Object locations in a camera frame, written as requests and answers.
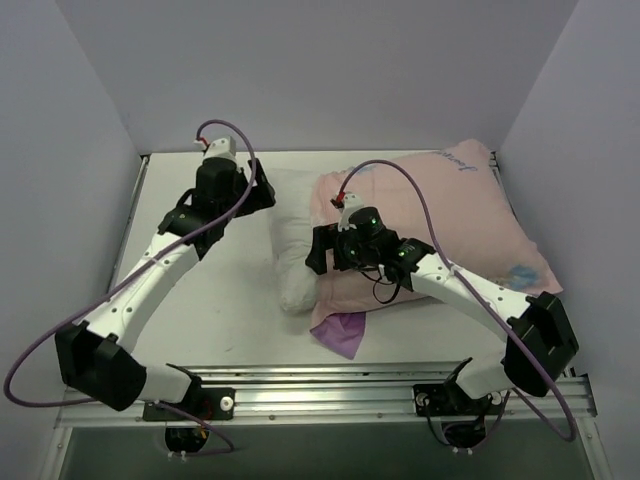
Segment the white pillow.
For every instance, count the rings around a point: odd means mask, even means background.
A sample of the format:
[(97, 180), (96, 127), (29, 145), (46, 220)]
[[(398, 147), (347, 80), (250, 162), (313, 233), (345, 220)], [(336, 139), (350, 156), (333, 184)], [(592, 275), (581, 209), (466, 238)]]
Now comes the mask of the white pillow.
[(312, 194), (321, 174), (264, 165), (276, 204), (265, 211), (268, 256), (256, 269), (254, 290), (287, 316), (308, 315), (317, 301), (317, 276), (305, 265), (312, 243)]

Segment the pink purple Elsa pillowcase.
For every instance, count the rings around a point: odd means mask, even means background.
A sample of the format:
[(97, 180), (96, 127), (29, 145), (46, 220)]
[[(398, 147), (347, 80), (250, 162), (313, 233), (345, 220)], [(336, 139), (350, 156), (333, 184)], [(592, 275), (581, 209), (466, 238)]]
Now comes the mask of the pink purple Elsa pillowcase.
[[(520, 227), (489, 167), (490, 151), (477, 140), (444, 150), (396, 158), (391, 166), (320, 176), (312, 194), (314, 226), (335, 223), (331, 198), (344, 187), (378, 209), (384, 224), (402, 238), (438, 243), (447, 258), (511, 290), (538, 295), (562, 287), (547, 261)], [(325, 347), (355, 357), (366, 314), (386, 299), (418, 299), (405, 289), (376, 284), (375, 275), (334, 269), (319, 277), (311, 334)]]

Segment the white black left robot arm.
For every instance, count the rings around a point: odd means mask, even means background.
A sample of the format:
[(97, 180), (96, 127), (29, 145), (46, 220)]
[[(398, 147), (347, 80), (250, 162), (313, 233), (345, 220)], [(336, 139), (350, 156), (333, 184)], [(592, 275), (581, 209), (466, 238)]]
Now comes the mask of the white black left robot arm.
[(222, 239), (235, 217), (274, 206), (275, 191), (259, 160), (246, 175), (230, 157), (208, 157), (160, 222), (144, 255), (107, 300), (54, 336), (63, 382), (116, 411), (135, 401), (165, 404), (179, 419), (200, 414), (199, 376), (175, 365), (145, 366), (133, 352), (165, 297)]

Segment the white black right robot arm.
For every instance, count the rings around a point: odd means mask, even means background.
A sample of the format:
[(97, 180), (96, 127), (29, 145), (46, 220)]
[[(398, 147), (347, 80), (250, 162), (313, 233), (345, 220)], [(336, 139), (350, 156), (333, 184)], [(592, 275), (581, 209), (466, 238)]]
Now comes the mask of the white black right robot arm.
[(511, 388), (543, 397), (579, 350), (556, 295), (529, 295), (474, 274), (441, 258), (433, 246), (400, 237), (374, 207), (354, 211), (346, 227), (315, 227), (306, 264), (317, 275), (377, 269), (397, 288), (435, 298), (493, 331), (504, 343), (503, 354), (465, 360), (446, 381), (444, 400), (455, 412)]

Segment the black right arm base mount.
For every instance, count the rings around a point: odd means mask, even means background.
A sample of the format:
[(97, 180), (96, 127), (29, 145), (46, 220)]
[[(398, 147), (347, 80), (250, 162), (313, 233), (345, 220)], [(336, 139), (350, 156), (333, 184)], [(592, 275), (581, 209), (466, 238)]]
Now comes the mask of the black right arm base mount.
[(450, 390), (444, 384), (415, 384), (412, 393), (415, 413), (424, 418), (497, 415), (504, 405), (500, 393), (471, 399), (459, 388)]

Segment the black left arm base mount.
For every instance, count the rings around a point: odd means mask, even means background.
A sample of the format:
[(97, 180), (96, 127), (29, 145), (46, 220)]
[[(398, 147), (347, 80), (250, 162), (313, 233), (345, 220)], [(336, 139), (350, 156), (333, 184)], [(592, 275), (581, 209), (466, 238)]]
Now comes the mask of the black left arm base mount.
[[(226, 421), (234, 417), (236, 390), (230, 387), (200, 388), (188, 393), (180, 403), (169, 406), (200, 420)], [(179, 421), (185, 417), (154, 403), (144, 405), (142, 419), (146, 422)]]

